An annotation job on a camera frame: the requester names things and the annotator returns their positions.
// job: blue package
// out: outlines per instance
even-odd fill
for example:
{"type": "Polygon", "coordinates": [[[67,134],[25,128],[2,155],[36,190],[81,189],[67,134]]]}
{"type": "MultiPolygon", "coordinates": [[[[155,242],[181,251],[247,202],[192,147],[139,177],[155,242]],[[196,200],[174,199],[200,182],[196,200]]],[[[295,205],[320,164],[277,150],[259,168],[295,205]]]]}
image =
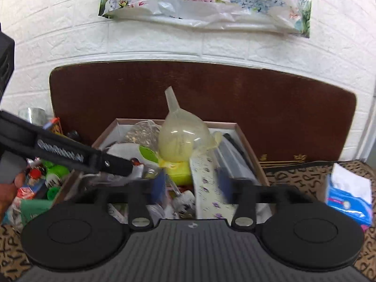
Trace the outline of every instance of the blue package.
{"type": "Polygon", "coordinates": [[[365,231],[372,224],[372,205],[363,198],[333,187],[331,175],[327,178],[326,204],[353,218],[365,231]]]}

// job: white paper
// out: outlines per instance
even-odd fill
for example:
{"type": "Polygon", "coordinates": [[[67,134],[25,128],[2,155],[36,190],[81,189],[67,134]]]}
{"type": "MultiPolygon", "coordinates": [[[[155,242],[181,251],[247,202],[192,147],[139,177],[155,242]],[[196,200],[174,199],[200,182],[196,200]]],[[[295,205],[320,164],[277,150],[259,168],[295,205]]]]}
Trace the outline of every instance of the white paper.
{"type": "Polygon", "coordinates": [[[355,175],[337,163],[332,171],[332,184],[334,188],[346,191],[354,197],[360,197],[372,204],[371,182],[369,179],[355,175]]]}

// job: cardboard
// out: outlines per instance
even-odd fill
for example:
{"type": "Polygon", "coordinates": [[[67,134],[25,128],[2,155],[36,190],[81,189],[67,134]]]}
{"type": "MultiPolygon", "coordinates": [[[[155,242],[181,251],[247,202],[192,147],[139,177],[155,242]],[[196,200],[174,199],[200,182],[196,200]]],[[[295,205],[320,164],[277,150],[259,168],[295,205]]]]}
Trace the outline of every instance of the cardboard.
{"type": "MultiPolygon", "coordinates": [[[[98,139],[93,143],[92,147],[100,150],[104,150],[106,147],[112,145],[123,137],[127,131],[132,127],[132,125],[143,121],[143,119],[115,119],[98,137],[98,139]]],[[[157,125],[162,125],[163,120],[153,120],[157,125]]],[[[269,181],[260,166],[260,163],[249,145],[244,133],[240,129],[237,123],[225,123],[225,122],[205,122],[208,126],[210,132],[221,131],[222,133],[228,133],[232,136],[235,142],[242,148],[247,156],[247,160],[252,163],[255,169],[255,176],[264,186],[269,186],[269,181]]],[[[72,173],[67,177],[63,186],[61,187],[58,195],[54,200],[54,204],[60,203],[63,200],[71,198],[78,187],[82,172],[72,171],[72,173]]]]}

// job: hand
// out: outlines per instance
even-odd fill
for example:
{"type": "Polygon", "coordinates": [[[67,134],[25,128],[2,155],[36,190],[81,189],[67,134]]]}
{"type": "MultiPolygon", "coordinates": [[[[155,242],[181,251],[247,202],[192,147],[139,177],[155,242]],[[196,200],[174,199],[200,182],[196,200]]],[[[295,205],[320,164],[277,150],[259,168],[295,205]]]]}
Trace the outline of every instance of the hand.
{"type": "Polygon", "coordinates": [[[4,214],[25,182],[25,173],[19,173],[11,184],[0,184],[0,224],[4,214]]]}

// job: leopard print cloth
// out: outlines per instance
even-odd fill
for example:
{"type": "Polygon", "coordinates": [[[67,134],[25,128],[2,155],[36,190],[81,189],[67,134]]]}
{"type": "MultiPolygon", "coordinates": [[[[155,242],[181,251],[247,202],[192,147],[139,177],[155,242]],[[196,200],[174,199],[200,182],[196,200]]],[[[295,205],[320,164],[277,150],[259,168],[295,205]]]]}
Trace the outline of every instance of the leopard print cloth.
{"type": "Polygon", "coordinates": [[[12,281],[30,267],[18,234],[11,226],[0,226],[0,272],[12,281]]]}
{"type": "MultiPolygon", "coordinates": [[[[362,251],[355,262],[355,267],[367,278],[376,281],[376,180],[373,170],[361,161],[337,162],[349,171],[368,178],[372,185],[372,226],[365,233],[362,251]]],[[[290,184],[301,192],[317,198],[323,190],[326,176],[331,173],[334,162],[316,161],[285,167],[264,168],[270,185],[290,184]]]]}

